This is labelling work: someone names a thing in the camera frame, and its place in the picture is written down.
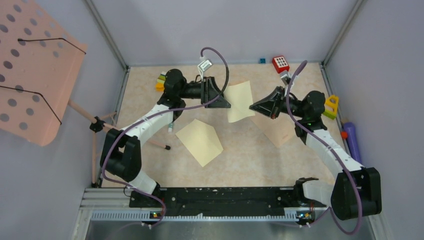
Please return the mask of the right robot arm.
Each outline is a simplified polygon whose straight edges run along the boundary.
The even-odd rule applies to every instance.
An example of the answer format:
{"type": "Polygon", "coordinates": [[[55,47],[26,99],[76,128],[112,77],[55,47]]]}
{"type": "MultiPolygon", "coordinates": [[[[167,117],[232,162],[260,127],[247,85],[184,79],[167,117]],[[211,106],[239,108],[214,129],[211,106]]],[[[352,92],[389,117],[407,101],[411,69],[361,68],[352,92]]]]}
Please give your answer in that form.
{"type": "Polygon", "coordinates": [[[281,113],[299,117],[295,133],[312,149],[335,178],[334,185],[319,183],[317,179],[305,179],[293,192],[293,200],[299,206],[307,206],[312,200],[332,208],[340,220],[359,215],[378,215],[382,212],[381,176],[374,167],[365,167],[353,159],[332,138],[321,115],[325,111],[325,95],[310,91],[303,100],[293,94],[285,94],[277,86],[267,97],[253,103],[249,109],[271,119],[281,113]]]}

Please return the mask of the letter sheet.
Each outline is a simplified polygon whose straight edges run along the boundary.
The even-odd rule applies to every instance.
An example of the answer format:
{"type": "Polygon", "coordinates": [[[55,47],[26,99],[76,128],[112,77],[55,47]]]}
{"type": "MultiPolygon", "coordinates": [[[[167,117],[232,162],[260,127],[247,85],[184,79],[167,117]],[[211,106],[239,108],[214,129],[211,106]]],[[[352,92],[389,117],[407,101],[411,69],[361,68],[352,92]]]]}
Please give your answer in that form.
{"type": "Polygon", "coordinates": [[[228,86],[224,91],[224,97],[231,104],[231,107],[227,110],[229,123],[255,116],[255,112],[250,109],[253,104],[250,81],[228,86]]]}

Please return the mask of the pink paper sheet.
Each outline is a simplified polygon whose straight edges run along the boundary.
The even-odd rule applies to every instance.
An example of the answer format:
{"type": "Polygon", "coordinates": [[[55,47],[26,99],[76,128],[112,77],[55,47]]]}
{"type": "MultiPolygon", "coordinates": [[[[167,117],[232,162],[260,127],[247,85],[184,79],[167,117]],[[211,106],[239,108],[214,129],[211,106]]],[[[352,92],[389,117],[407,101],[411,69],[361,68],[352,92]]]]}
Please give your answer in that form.
{"type": "Polygon", "coordinates": [[[265,136],[277,147],[281,147],[295,136],[295,125],[286,114],[280,114],[271,119],[262,114],[251,116],[250,120],[265,134],[265,136]]]}

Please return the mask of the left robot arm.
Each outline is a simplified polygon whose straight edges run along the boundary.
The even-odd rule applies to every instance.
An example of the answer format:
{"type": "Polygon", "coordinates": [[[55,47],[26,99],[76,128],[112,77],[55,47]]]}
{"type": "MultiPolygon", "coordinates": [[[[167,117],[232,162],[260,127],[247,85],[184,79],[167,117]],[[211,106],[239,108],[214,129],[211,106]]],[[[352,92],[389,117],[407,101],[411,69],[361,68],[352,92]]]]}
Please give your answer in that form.
{"type": "Polygon", "coordinates": [[[120,184],[142,193],[141,200],[149,207],[160,202],[160,186],[142,170],[141,148],[157,131],[189,109],[185,99],[198,99],[204,108],[231,108],[214,77],[188,82],[183,73],[174,68],[166,72],[164,92],[146,115],[122,129],[112,128],[106,134],[100,158],[101,173],[121,178],[120,184]]]}

